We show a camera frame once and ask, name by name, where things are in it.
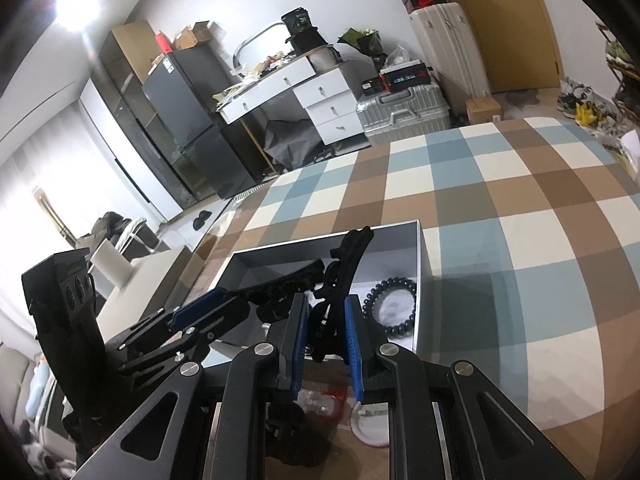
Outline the long black hair clip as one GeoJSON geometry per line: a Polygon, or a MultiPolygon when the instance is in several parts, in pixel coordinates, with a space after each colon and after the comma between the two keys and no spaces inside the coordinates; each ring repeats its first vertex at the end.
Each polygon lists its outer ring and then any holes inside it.
{"type": "Polygon", "coordinates": [[[318,302],[308,316],[307,354],[317,363],[331,354],[344,358],[347,353],[345,299],[373,237],[368,226],[351,230],[344,235],[340,246],[330,250],[329,263],[314,260],[293,273],[244,289],[242,295],[257,307],[257,316],[262,322],[275,323],[288,317],[296,294],[311,292],[318,302]]]}

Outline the white round pin badge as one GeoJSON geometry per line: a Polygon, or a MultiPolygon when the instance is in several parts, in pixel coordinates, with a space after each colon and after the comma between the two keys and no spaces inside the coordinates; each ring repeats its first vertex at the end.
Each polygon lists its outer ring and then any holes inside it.
{"type": "Polygon", "coordinates": [[[389,414],[387,403],[357,402],[350,413],[350,430],[361,443],[370,448],[388,448],[390,446],[389,414]]]}

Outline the black curved hair claw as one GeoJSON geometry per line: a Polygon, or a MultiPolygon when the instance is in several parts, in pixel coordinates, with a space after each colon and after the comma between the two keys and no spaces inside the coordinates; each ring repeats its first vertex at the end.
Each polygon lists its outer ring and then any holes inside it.
{"type": "Polygon", "coordinates": [[[265,421],[265,452],[288,466],[314,468],[329,455],[331,443],[314,430],[295,402],[270,403],[265,421]]]}

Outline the white cylinder humidifier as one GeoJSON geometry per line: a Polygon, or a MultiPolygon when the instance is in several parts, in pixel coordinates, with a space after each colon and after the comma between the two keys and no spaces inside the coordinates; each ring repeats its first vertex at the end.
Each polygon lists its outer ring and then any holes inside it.
{"type": "Polygon", "coordinates": [[[109,240],[99,244],[90,261],[118,289],[125,287],[134,275],[134,266],[109,240]]]}

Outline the checkered bed cover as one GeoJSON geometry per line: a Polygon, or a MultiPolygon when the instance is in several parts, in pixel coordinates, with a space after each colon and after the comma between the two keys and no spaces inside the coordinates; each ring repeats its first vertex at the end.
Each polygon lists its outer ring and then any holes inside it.
{"type": "Polygon", "coordinates": [[[548,117],[439,131],[278,177],[212,227],[201,295],[241,249],[416,220],[428,355],[480,369],[580,469],[639,446],[639,188],[548,117]]]}

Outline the black refrigerator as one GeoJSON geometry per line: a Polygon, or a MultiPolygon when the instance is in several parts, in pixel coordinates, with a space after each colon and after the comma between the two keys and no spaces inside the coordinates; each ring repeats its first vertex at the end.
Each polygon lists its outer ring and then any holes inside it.
{"type": "Polygon", "coordinates": [[[180,154],[221,198],[252,188],[262,175],[242,126],[227,124],[217,112],[214,95],[229,86],[221,60],[206,44],[164,55],[142,84],[180,154]]]}

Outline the white dressing desk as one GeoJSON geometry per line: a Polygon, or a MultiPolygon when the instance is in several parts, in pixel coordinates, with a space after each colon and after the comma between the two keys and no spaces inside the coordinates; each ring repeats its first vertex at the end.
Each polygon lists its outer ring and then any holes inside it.
{"type": "Polygon", "coordinates": [[[330,44],[314,48],[303,55],[291,58],[265,77],[249,84],[244,84],[244,82],[237,84],[234,87],[235,92],[232,92],[232,87],[230,87],[227,95],[218,103],[216,111],[228,125],[240,122],[258,149],[258,153],[265,159],[270,172],[275,174],[277,170],[273,166],[272,159],[267,155],[254,132],[250,130],[245,116],[253,113],[254,110],[276,96],[280,96],[281,93],[293,90],[312,78],[334,70],[341,62],[341,55],[330,44]]]}

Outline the white drawer cabinet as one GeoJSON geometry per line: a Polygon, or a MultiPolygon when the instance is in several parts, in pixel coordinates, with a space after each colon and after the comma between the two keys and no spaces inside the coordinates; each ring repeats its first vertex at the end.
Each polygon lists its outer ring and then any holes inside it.
{"type": "Polygon", "coordinates": [[[293,92],[324,144],[331,145],[363,133],[357,115],[361,82],[349,62],[308,79],[293,92]]]}

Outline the silver suitcase lying flat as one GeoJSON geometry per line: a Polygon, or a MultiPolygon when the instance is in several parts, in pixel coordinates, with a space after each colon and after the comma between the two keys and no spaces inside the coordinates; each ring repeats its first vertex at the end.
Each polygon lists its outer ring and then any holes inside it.
{"type": "Polygon", "coordinates": [[[356,112],[371,146],[424,136],[451,126],[449,105],[437,84],[362,96],[356,112]]]}

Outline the black bag on desk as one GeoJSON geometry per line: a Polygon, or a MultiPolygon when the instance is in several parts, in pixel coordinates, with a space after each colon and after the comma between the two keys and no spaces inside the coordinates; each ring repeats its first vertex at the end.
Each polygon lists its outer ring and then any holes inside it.
{"type": "Polygon", "coordinates": [[[282,23],[288,29],[290,36],[288,43],[293,47],[296,55],[325,47],[326,40],[318,32],[318,28],[311,23],[309,13],[304,8],[296,8],[281,16],[282,23]]]}

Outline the small cardboard box floor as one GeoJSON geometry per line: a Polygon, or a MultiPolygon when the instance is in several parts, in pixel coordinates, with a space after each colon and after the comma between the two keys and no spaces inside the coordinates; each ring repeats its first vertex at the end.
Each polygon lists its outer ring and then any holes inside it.
{"type": "Polygon", "coordinates": [[[465,106],[471,125],[484,124],[485,122],[501,122],[503,120],[502,106],[491,96],[469,99],[465,102],[465,106]]]}

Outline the dark flower bouquet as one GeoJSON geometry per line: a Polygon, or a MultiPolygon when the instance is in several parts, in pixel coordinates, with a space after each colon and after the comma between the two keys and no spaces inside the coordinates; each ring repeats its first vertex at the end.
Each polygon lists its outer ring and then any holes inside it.
{"type": "Polygon", "coordinates": [[[347,44],[368,58],[385,56],[380,33],[375,29],[349,28],[338,37],[340,44],[347,44]]]}

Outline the white upright suitcase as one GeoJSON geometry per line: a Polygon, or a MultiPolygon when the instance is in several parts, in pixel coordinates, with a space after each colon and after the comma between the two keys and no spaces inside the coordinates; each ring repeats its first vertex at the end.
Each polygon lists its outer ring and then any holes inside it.
{"type": "Polygon", "coordinates": [[[413,11],[409,18],[452,114],[464,115],[467,100],[490,96],[480,48],[459,3],[427,6],[413,11]]]}

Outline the shoe rack with shoes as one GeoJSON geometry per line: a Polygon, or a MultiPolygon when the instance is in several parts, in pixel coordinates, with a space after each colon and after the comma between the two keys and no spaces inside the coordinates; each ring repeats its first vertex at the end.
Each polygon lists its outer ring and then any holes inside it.
{"type": "Polygon", "coordinates": [[[639,66],[604,23],[596,21],[605,40],[605,61],[617,81],[612,102],[623,120],[639,127],[639,66]]]}

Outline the wooden door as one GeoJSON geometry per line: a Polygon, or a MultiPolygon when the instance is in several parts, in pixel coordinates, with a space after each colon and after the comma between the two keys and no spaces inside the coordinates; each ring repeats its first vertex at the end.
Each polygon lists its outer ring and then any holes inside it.
{"type": "Polygon", "coordinates": [[[492,92],[553,88],[563,77],[544,0],[456,0],[480,47],[492,92]]]}

